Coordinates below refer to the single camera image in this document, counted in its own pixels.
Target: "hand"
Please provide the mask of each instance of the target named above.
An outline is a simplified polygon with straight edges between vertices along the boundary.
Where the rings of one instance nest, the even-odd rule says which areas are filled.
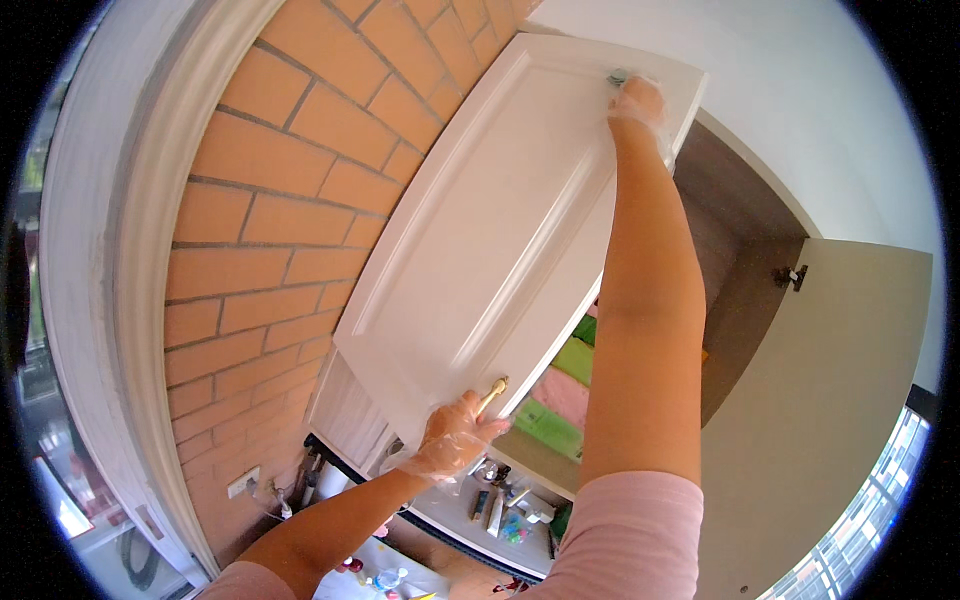
[[[660,88],[642,77],[632,77],[610,100],[607,122],[614,139],[632,132],[656,134],[666,117],[666,103]]]
[[[403,470],[442,481],[467,467],[493,438],[510,429],[504,419],[477,423],[480,396],[470,390],[453,404],[441,406],[430,415],[420,450]]]

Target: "water bottle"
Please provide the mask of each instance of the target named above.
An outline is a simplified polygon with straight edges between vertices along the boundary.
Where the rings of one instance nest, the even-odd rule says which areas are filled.
[[[400,582],[403,581],[403,578],[406,576],[407,569],[400,567],[397,569],[380,571],[380,573],[373,579],[367,579],[367,583],[377,591],[387,591],[399,586]]]

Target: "open cabinet door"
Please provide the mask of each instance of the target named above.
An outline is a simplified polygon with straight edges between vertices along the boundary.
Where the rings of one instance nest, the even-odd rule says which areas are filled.
[[[870,474],[913,381],[931,256],[809,239],[746,371],[703,431],[698,598],[756,597]]]
[[[639,50],[520,34],[441,135],[357,283],[334,343],[398,436],[503,375],[509,412],[599,287],[612,225],[614,69],[662,84],[674,153],[706,76]]]

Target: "brick wall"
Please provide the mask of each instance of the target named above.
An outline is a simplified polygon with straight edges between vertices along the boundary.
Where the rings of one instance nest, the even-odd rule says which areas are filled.
[[[166,375],[221,565],[271,520],[227,483],[298,477],[303,412],[371,248],[463,98],[538,4],[288,0],[210,119],[167,280]]]

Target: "gold handle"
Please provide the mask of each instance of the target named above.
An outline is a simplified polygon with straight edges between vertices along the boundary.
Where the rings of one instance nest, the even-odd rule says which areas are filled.
[[[477,409],[477,417],[480,416],[480,413],[487,408],[487,405],[490,404],[494,398],[507,391],[507,385],[509,383],[510,377],[507,375],[504,375],[493,382],[493,387],[490,388],[490,393],[480,398],[480,408]]]

